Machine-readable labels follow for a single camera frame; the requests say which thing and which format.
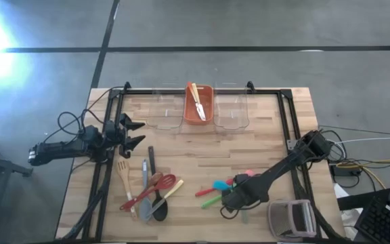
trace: clear container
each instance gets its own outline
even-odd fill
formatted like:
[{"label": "clear container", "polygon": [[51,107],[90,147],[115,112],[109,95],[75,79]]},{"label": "clear container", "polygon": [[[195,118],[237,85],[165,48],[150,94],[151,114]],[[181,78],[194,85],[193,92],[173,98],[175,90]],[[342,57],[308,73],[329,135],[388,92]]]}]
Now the clear container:
[{"label": "clear container", "polygon": [[213,122],[217,132],[243,131],[249,125],[247,89],[241,83],[215,82]]},{"label": "clear container", "polygon": [[184,87],[177,83],[162,83],[154,88],[148,111],[147,125],[158,131],[178,133],[183,122]]}]

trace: knife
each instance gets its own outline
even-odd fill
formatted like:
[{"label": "knife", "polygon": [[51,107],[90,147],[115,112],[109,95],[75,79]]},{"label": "knife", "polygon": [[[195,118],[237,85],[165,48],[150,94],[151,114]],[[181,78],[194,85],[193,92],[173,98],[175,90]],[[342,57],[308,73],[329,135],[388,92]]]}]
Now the knife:
[{"label": "knife", "polygon": [[164,202],[165,200],[167,200],[167,198],[169,196],[171,196],[171,194],[173,194],[178,188],[180,188],[180,186],[183,184],[183,180],[180,180],[179,182],[177,182],[177,184],[162,198],[162,200],[160,200],[152,209],[152,211],[150,211],[150,213],[148,213],[148,215],[152,215]]},{"label": "knife", "polygon": [[192,83],[188,82],[188,87],[189,87],[190,93],[192,94],[192,97],[194,98],[194,101],[195,101],[196,112],[198,112],[198,116],[200,117],[200,119],[202,121],[205,121],[206,117],[204,115],[204,111],[201,110],[202,107],[200,108],[200,106],[199,106],[199,103],[197,100],[198,96],[195,95],[194,86],[192,85]]},{"label": "knife", "polygon": [[195,83],[192,84],[192,88],[194,88],[194,93],[195,93],[195,96],[196,96],[196,100],[198,101],[198,104],[196,105],[196,107],[201,112],[202,120],[205,121],[206,120],[206,114],[204,113],[204,108],[202,107],[200,96],[198,95],[198,88],[196,87]]}]

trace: butcher block tabletop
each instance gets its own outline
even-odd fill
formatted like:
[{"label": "butcher block tabletop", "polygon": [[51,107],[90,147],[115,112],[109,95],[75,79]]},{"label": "butcher block tabletop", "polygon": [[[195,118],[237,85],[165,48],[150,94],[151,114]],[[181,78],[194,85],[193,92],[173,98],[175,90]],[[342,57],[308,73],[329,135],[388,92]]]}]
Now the butcher block tabletop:
[{"label": "butcher block tabletop", "polygon": [[[311,95],[306,87],[290,88],[301,134],[317,129]],[[92,89],[88,101],[90,106],[107,89]],[[146,122],[152,95],[125,95],[123,113],[132,121]],[[104,96],[91,110],[104,118],[108,96]],[[118,154],[114,157],[114,167],[110,180],[106,215],[104,218],[102,241],[105,242],[188,242],[188,241],[276,241],[269,231],[267,203],[248,210],[247,224],[239,214],[233,220],[221,217],[220,201],[207,209],[201,204],[217,196],[212,192],[195,197],[199,190],[211,187],[214,180],[226,180],[246,169],[261,173],[286,156],[278,99],[275,95],[248,95],[249,125],[238,133],[216,132],[214,125],[187,125],[183,122],[181,131],[164,133],[148,125],[129,131],[131,137],[145,135],[146,138],[135,148],[130,159]],[[294,135],[290,113],[286,104],[290,134]],[[102,128],[89,113],[85,125]],[[168,199],[168,215],[165,221],[152,218],[148,223],[133,220],[131,212],[121,211],[120,206],[127,201],[123,181],[117,174],[116,162],[125,161],[129,165],[129,181],[132,195],[143,190],[142,161],[148,161],[148,147],[154,147],[156,170],[164,174],[174,174],[177,180],[184,180],[183,186]],[[73,167],[88,160],[76,158]],[[95,163],[88,162],[75,169],[68,181],[66,196],[56,232],[56,238],[63,237],[78,221],[87,206]],[[341,214],[334,194],[329,168],[325,161],[314,163],[309,170],[316,205],[326,220],[340,234],[344,235]],[[168,190],[161,190],[163,197]],[[294,199],[290,173],[278,178],[269,190],[270,201]],[[151,202],[155,194],[149,195]],[[90,235],[95,233],[98,209],[93,214]]]}]

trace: gray floor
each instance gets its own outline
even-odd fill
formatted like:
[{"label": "gray floor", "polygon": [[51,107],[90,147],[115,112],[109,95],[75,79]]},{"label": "gray floor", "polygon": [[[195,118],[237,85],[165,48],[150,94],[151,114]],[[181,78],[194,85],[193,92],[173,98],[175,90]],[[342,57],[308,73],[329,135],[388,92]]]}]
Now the gray floor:
[{"label": "gray floor", "polygon": [[[0,47],[99,47],[112,0],[2,1]],[[390,45],[390,1],[121,1],[110,46]],[[28,149],[85,107],[98,53],[0,54],[0,151],[27,166]],[[165,81],[310,87],[320,125],[390,133],[390,52],[107,54],[99,87]],[[334,129],[344,140],[390,137]],[[58,134],[54,140],[66,140]],[[390,159],[390,141],[346,144],[351,158]],[[0,243],[53,238],[71,160],[14,175]],[[374,170],[390,186],[390,168]],[[353,184],[354,179],[337,179]],[[371,191],[368,178],[347,189]]]}]

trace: orange container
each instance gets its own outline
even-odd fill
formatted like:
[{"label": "orange container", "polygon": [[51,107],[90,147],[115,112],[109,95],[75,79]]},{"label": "orange container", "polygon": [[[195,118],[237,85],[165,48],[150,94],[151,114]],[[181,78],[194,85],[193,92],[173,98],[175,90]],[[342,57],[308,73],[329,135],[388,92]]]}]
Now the orange container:
[{"label": "orange container", "polygon": [[202,121],[198,112],[196,111],[195,100],[190,93],[189,87],[186,87],[186,98],[184,102],[184,120],[190,125],[207,125],[213,119],[213,88],[210,85],[197,85],[198,96],[206,120]]}]

